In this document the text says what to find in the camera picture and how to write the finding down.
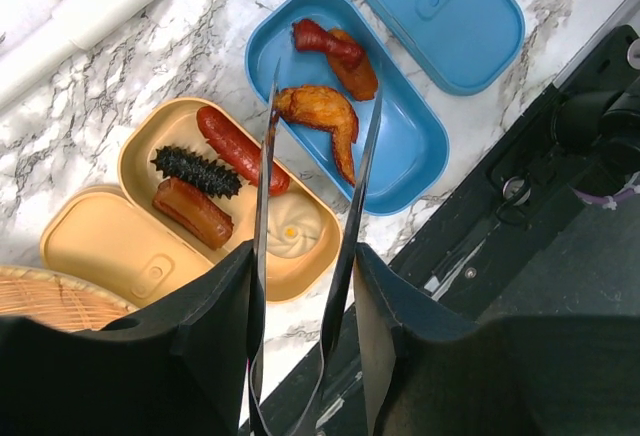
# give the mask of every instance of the blue container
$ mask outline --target blue container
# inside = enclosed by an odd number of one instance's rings
[[[280,58],[281,88],[326,85],[348,96],[323,54],[300,53],[295,49],[291,25],[303,18],[313,19],[325,29],[344,29],[367,51],[384,99],[364,211],[374,215],[402,211],[440,177],[447,165],[449,141],[438,118],[349,0],[288,0],[274,11],[255,29],[247,43],[245,69],[250,84],[266,103]],[[358,141],[352,146],[357,175],[373,101],[350,99],[350,102],[360,123]],[[350,200],[353,188],[338,173],[330,135],[284,121],[282,124]]]
[[[416,62],[458,96],[486,89],[522,48],[514,0],[366,0]]]

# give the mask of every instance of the blue container lid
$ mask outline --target blue container lid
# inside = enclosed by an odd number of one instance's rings
[[[515,0],[366,0],[444,91],[486,89],[524,41]]]

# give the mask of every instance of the white pipe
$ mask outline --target white pipe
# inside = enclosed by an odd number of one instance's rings
[[[153,0],[63,0],[51,20],[0,58],[0,108],[77,50],[89,50]]]

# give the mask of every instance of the toy food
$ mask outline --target toy food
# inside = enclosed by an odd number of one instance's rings
[[[298,51],[319,51],[335,56],[348,68],[358,67],[365,57],[364,49],[355,41],[342,41],[310,19],[293,23],[293,39]]]
[[[338,172],[355,186],[351,144],[358,139],[358,117],[342,94],[327,86],[287,88],[276,96],[275,107],[288,123],[330,132]]]
[[[221,248],[233,233],[231,216],[195,186],[178,178],[160,183],[152,205],[211,249]]]
[[[269,200],[267,251],[280,258],[297,258],[318,243],[322,218],[317,206],[299,193]]]
[[[156,159],[151,163],[162,172],[163,178],[176,177],[209,196],[231,199],[238,195],[242,186],[235,172],[176,146],[156,150]]]
[[[260,177],[260,148],[247,138],[224,114],[203,106],[196,114],[198,129],[209,145],[253,186]],[[271,171],[269,194],[277,196],[289,189],[291,178],[276,164]]]
[[[333,28],[329,31],[329,34],[340,41],[356,42],[349,33],[342,29]],[[353,99],[356,101],[369,101],[375,97],[378,90],[378,78],[366,54],[360,64],[354,68],[345,65],[341,58],[331,54],[327,54],[327,62]]]

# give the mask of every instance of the marble surface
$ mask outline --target marble surface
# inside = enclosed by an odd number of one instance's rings
[[[0,10],[0,54],[45,21],[60,0],[9,0]],[[163,101],[217,102],[259,137],[265,108],[244,73],[252,30],[285,0],[155,0],[86,54],[64,62],[0,114],[0,262],[40,266],[42,230],[79,189],[117,183],[118,152]],[[440,91],[362,0],[354,0],[447,129],[441,180],[391,217],[364,216],[361,239],[390,260],[623,0],[517,0],[523,51],[490,88],[459,98]],[[344,222],[347,201],[285,132],[276,156]],[[329,275],[302,299],[269,307],[265,393],[317,341]]]

